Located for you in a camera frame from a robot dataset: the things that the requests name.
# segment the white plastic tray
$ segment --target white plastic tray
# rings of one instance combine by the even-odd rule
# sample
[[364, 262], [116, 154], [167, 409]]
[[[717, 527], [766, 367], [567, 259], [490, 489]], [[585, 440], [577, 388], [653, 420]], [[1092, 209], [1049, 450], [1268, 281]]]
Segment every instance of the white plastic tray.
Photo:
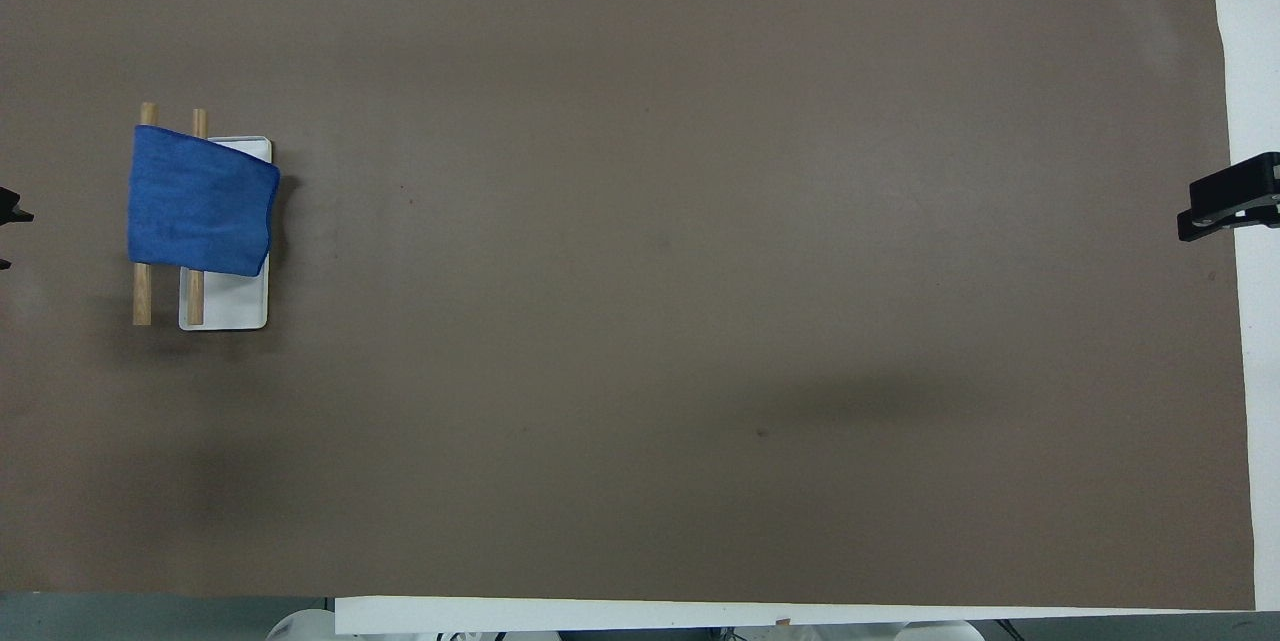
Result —
[[[271, 141], [266, 136], [221, 136], [210, 141], [271, 162]], [[257, 276], [206, 271], [205, 324], [201, 326], [187, 322], [187, 267], [183, 267], [178, 276], [178, 328], [183, 331], [243, 331], [266, 326], [266, 281], [270, 266], [271, 255], [266, 255]]]

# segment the wooden stick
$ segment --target wooden stick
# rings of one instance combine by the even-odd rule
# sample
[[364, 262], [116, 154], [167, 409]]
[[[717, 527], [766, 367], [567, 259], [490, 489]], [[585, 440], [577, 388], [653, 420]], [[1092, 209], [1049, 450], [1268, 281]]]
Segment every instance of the wooden stick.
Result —
[[[159, 118], [156, 104], [142, 104], [140, 120], [143, 125], [156, 125]], [[133, 325], [151, 326], [151, 267], [147, 264], [133, 264]]]
[[[209, 138], [209, 116], [205, 109], [197, 107], [191, 113], [191, 134], [197, 138]], [[205, 325], [205, 271], [187, 269], [187, 322], [189, 326]]]

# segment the microfiber cloth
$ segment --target microfiber cloth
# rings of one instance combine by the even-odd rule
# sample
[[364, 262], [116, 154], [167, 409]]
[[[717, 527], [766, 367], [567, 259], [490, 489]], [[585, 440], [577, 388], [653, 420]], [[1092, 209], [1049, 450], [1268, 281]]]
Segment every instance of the microfiber cloth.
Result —
[[279, 168], [159, 125], [133, 129], [129, 258], [257, 276]]

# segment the brown surface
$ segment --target brown surface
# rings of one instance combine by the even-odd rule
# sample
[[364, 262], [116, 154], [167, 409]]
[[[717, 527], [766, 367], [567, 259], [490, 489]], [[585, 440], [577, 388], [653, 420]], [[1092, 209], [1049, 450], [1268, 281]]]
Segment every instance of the brown surface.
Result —
[[[0, 586], [1247, 608], [1213, 0], [0, 0]], [[129, 127], [283, 168], [129, 325]]]

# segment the black clip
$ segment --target black clip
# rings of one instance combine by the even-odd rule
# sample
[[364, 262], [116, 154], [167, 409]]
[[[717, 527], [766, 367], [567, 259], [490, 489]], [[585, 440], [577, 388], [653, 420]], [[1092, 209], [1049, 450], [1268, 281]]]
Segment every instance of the black clip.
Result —
[[[19, 198], [22, 198], [22, 196], [5, 189], [4, 186], [0, 186], [0, 226], [4, 226], [5, 223], [27, 223], [36, 219], [32, 214], [18, 209]], [[13, 264], [9, 264], [5, 258], [0, 258], [0, 271], [4, 271], [5, 267], [10, 266], [13, 266]]]
[[1258, 154], [1249, 161], [1210, 173], [1190, 186], [1192, 209], [1178, 214], [1178, 237], [1202, 239], [1219, 228], [1280, 228], [1280, 154]]

